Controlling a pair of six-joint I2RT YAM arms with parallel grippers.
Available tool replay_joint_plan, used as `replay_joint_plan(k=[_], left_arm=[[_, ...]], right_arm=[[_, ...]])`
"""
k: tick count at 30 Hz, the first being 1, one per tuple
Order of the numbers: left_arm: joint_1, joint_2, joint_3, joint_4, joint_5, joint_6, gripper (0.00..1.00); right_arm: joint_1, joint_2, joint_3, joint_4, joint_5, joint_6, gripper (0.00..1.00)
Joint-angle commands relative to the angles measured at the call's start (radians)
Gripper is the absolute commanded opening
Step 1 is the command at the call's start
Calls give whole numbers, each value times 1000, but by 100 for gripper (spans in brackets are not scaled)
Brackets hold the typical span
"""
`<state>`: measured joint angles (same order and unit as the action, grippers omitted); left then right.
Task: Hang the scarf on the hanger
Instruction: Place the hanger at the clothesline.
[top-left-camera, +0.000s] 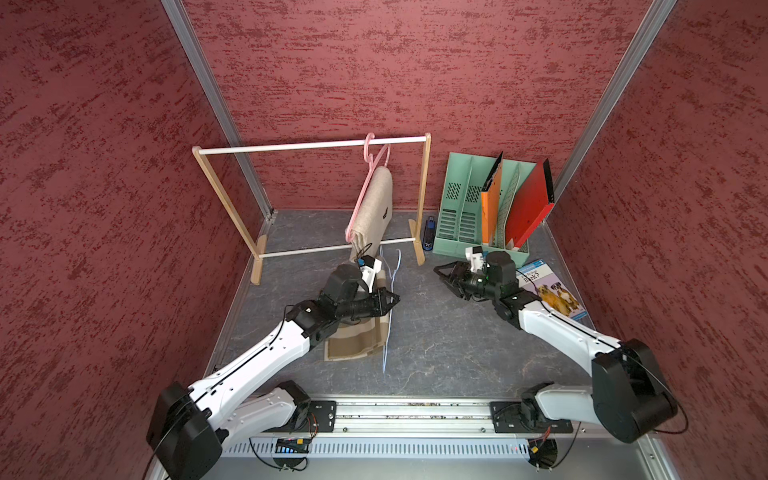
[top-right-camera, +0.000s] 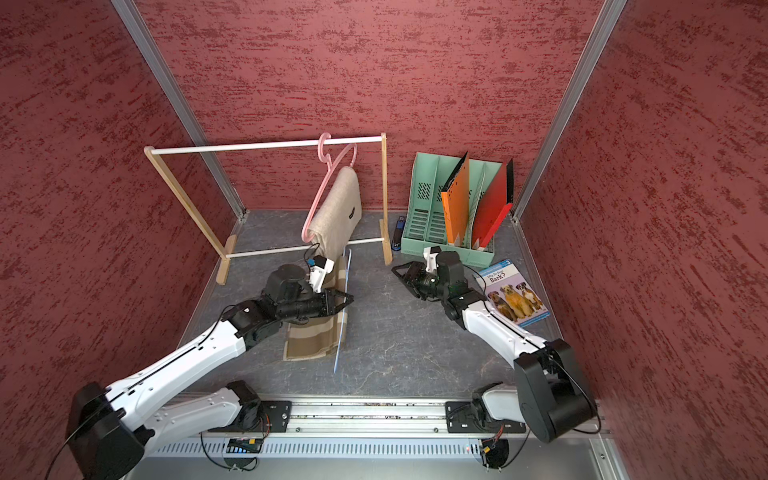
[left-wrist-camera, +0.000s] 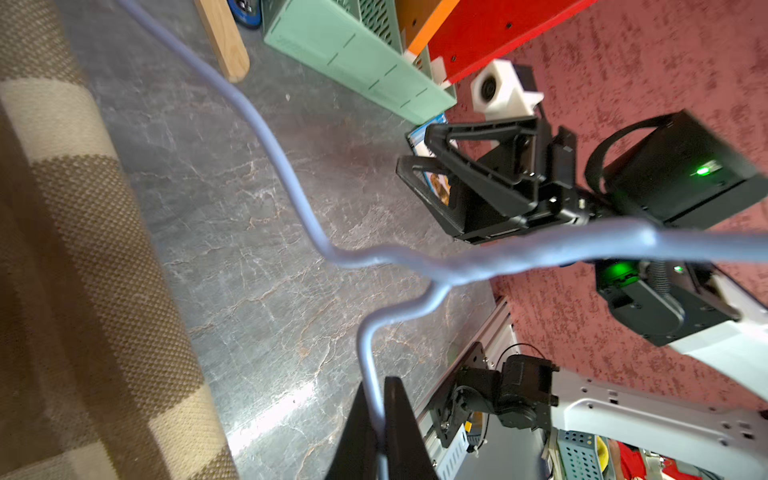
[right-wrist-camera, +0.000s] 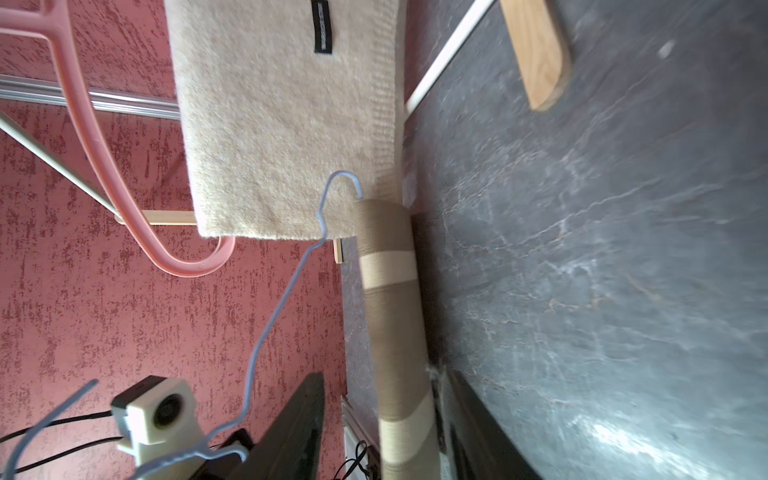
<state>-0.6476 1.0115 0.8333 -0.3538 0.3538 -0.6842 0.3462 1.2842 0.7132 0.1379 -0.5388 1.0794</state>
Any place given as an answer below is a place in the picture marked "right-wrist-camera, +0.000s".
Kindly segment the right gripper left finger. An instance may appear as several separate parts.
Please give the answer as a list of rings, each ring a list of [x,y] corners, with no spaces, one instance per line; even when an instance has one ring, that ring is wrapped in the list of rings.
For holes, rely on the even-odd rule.
[[[227,479],[315,479],[324,413],[323,374],[310,373],[247,459]]]

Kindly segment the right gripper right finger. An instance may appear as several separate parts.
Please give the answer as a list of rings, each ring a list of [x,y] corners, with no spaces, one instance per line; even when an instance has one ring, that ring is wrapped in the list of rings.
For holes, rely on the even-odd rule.
[[[455,370],[446,372],[446,448],[453,479],[541,479]]]

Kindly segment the brown plaid scarf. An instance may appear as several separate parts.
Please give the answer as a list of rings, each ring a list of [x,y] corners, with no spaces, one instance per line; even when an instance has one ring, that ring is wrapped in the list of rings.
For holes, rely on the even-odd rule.
[[[355,218],[382,476],[438,479],[436,409],[410,214],[398,203],[362,200]]]

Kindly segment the beige wool scarf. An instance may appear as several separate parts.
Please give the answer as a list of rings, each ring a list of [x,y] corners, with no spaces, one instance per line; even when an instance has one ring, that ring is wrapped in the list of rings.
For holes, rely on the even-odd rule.
[[[402,1],[169,1],[193,209],[204,237],[355,233],[400,202]]]

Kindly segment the pink plastic hanger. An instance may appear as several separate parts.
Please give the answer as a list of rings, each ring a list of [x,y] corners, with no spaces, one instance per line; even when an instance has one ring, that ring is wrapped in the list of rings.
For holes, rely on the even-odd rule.
[[[2,8],[1,32],[48,41],[70,117],[89,162],[127,229],[154,265],[182,278],[205,276],[221,268],[234,252],[233,237],[221,238],[214,252],[203,260],[181,260],[166,249],[135,202],[95,116],[79,64],[68,3],[42,1],[37,11]]]

